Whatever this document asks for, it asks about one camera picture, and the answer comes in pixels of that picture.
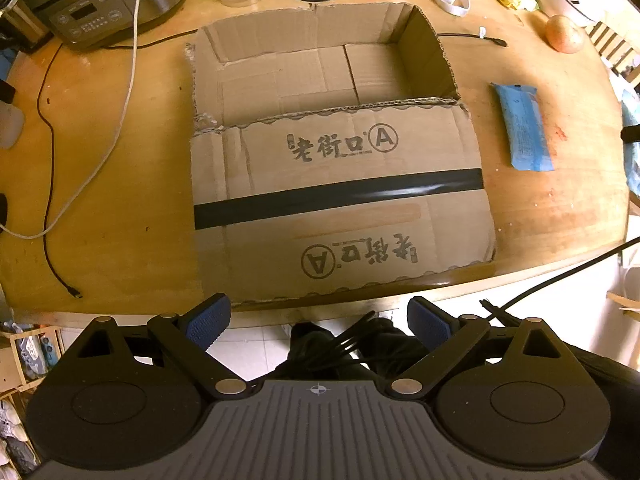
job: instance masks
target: triangular cutout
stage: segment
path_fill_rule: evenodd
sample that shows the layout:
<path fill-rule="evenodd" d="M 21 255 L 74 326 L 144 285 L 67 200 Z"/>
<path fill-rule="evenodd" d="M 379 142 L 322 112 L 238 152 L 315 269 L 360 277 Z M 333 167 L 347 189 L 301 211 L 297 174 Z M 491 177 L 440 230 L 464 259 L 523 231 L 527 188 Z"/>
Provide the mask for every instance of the triangular cutout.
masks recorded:
<path fill-rule="evenodd" d="M 82 347 L 78 357 L 97 357 L 109 354 L 111 354 L 111 345 L 109 344 L 107 332 L 105 330 L 97 330 Z"/>
<path fill-rule="evenodd" d="M 540 329 L 532 330 L 529 333 L 523 354 L 550 359 L 558 359 L 560 357 L 558 349 L 549 341 L 544 331 Z"/>

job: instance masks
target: black cable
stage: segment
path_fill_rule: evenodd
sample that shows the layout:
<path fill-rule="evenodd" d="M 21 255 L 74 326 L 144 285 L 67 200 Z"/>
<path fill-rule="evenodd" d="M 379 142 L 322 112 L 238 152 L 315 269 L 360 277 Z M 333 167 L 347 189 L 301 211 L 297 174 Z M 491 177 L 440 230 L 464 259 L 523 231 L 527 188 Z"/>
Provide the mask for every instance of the black cable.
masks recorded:
<path fill-rule="evenodd" d="M 36 110 L 38 111 L 38 115 L 42 119 L 42 122 L 44 122 L 49 127 L 49 131 L 51 132 L 51 176 L 49 179 L 49 198 L 47 199 L 47 208 L 45 209 L 45 212 L 44 212 L 44 223 L 42 226 L 43 230 L 47 228 L 47 223 L 49 222 L 49 209 L 51 209 L 51 199 L 53 198 L 53 177 L 55 174 L 56 148 L 55 148 L 55 140 L 54 140 L 54 134 L 53 134 L 53 126 L 49 121 L 47 121 L 47 118 L 42 114 L 42 111 L 40 110 L 40 98 L 42 97 L 42 90 L 44 89 L 44 85 L 47 82 L 47 76 L 49 75 L 49 71 L 51 70 L 53 62 L 58 57 L 58 53 L 62 49 L 62 45 L 63 44 L 60 43 L 60 46 L 56 50 L 56 53 L 51 58 L 51 61 L 49 61 L 49 66 L 47 66 L 47 70 L 44 73 L 44 77 L 42 78 L 42 84 L 40 85 L 40 91 L 38 92 L 38 98 L 36 100 Z M 77 290 L 75 287 L 72 287 L 71 285 L 69 285 L 65 280 L 63 280 L 60 277 L 60 275 L 56 272 L 56 269 L 53 268 L 51 260 L 49 259 L 49 251 L 47 251 L 47 235 L 46 234 L 42 236 L 42 248 L 44 249 L 44 259 L 47 261 L 47 265 L 49 266 L 49 270 L 51 271 L 51 273 L 56 277 L 56 279 L 60 282 L 60 284 L 66 288 L 66 291 L 69 294 L 71 294 L 74 298 L 76 298 L 76 300 L 79 300 L 80 298 L 82 298 L 82 294 L 80 293 L 80 291 Z"/>
<path fill-rule="evenodd" d="M 612 250 L 607 251 L 604 254 L 601 254 L 600 256 L 596 256 L 594 259 L 589 260 L 588 262 L 584 262 L 583 264 L 570 269 L 566 272 L 563 272 L 562 274 L 558 274 L 555 277 L 550 278 L 549 280 L 546 280 L 546 282 L 542 282 L 539 283 L 535 286 L 532 286 L 531 288 L 528 288 L 527 290 L 525 290 L 523 293 L 517 295 L 515 298 L 513 298 L 512 300 L 507 301 L 507 303 L 505 303 L 503 306 L 500 307 L 501 311 L 505 311 L 508 308 L 511 308 L 513 305 L 515 305 L 516 303 L 518 303 L 520 300 L 524 300 L 524 298 L 526 298 L 527 296 L 530 296 L 531 294 L 533 294 L 534 292 L 537 292 L 539 290 L 541 290 L 542 288 L 545 288 L 546 286 L 549 285 L 553 285 L 554 283 L 559 282 L 560 280 L 564 280 L 565 278 L 568 278 L 569 276 L 573 276 L 574 274 L 580 272 L 581 270 L 584 269 L 588 269 L 591 266 L 594 266 L 597 263 L 600 263 L 602 260 L 606 260 L 607 258 L 609 258 L 610 256 L 613 256 L 614 254 L 619 253 L 620 251 L 623 251 L 626 248 L 629 248 L 635 244 L 637 244 L 638 242 L 640 242 L 640 236 L 633 238 L 632 240 L 629 240 L 628 242 L 625 242 L 623 244 L 618 245 L 617 247 L 614 247 Z M 495 314 L 491 314 L 489 317 L 487 317 L 488 320 L 492 320 L 495 317 Z"/>
<path fill-rule="evenodd" d="M 143 48 L 148 48 L 150 46 L 154 46 L 159 43 L 164 43 L 165 41 L 174 40 L 175 38 L 180 38 L 182 36 L 188 36 L 189 34 L 195 34 L 197 31 L 198 29 L 194 28 L 193 30 L 186 30 L 184 32 L 179 32 L 178 34 L 167 36 L 166 38 L 162 38 L 161 40 L 156 40 L 156 41 L 152 41 L 151 43 L 141 45 L 138 47 L 138 50 L 142 50 Z M 129 45 L 112 45 L 112 46 L 104 46 L 102 48 L 104 50 L 133 50 L 133 47 Z"/>
<path fill-rule="evenodd" d="M 459 36 L 461 38 L 477 38 L 478 40 L 493 41 L 498 46 L 509 46 L 506 41 L 501 40 L 500 38 L 489 38 L 488 36 L 481 38 L 479 34 L 465 34 L 462 32 L 441 32 L 440 34 L 436 34 L 436 36 L 438 36 L 439 38 L 443 36 Z"/>

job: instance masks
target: cardboard box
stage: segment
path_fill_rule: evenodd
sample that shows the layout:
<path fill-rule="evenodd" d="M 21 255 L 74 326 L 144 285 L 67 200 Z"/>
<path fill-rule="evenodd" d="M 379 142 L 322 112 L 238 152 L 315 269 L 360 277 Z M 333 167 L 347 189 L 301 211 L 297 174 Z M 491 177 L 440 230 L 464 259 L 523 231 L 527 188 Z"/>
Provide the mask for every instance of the cardboard box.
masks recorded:
<path fill-rule="evenodd" d="M 492 259 L 476 135 L 417 7 L 227 18 L 198 32 L 194 66 L 206 294 L 302 298 Z"/>

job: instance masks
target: button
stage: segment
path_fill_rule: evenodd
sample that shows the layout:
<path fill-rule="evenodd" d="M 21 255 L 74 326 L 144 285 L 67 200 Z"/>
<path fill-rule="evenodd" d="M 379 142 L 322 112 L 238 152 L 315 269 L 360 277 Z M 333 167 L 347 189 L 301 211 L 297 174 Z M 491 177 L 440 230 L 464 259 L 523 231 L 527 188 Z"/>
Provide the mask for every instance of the button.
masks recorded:
<path fill-rule="evenodd" d="M 117 22 L 122 17 L 122 13 L 119 10 L 112 10 L 107 16 L 112 22 Z"/>

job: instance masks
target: table surface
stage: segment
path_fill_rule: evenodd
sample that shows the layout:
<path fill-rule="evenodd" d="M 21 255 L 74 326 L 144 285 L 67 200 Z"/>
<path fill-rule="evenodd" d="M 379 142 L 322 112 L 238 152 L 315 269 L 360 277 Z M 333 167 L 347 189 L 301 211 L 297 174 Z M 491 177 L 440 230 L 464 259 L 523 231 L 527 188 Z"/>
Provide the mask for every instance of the table surface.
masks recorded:
<path fill-rule="evenodd" d="M 482 25 L 489 36 L 509 43 L 501 48 L 473 38 L 442 38 L 478 135 L 496 227 L 495 261 L 409 283 L 402 292 L 536 266 L 549 269 L 549 264 L 553 267 L 561 260 L 610 248 L 623 239 L 628 190 L 620 107 L 590 43 L 571 56 L 555 52 L 541 37 L 545 16 L 509 10 L 497 0 L 471 0 L 471 11 L 464 18 L 443 12 L 432 0 L 334 3 L 370 1 L 411 2 L 423 8 L 437 32 L 477 33 Z M 185 0 L 167 22 L 143 34 L 140 41 L 148 43 L 234 14 L 305 5 L 263 0 L 233 9 L 216 0 Z M 120 141 L 97 178 L 48 236 L 56 270 L 84 298 L 72 298 L 51 275 L 41 239 L 0 236 L 0 281 L 18 317 L 34 311 L 184 312 L 201 301 L 192 241 L 193 105 L 191 66 L 184 51 L 188 40 L 188 36 L 178 38 L 139 52 Z M 9 227 L 25 234 L 41 230 L 47 201 L 50 134 L 35 103 L 58 45 L 52 40 L 32 56 L 20 55 L 10 73 L 9 81 L 17 89 L 14 104 L 24 111 L 26 123 L 17 144 L 0 150 L 0 190 L 8 197 Z M 41 99 L 56 136 L 50 218 L 110 145 L 126 94 L 130 59 L 127 50 L 76 54 L 63 48 L 53 64 Z M 555 171 L 511 167 L 504 120 L 491 82 L 538 88 Z M 375 291 L 398 292 L 384 287 Z"/>

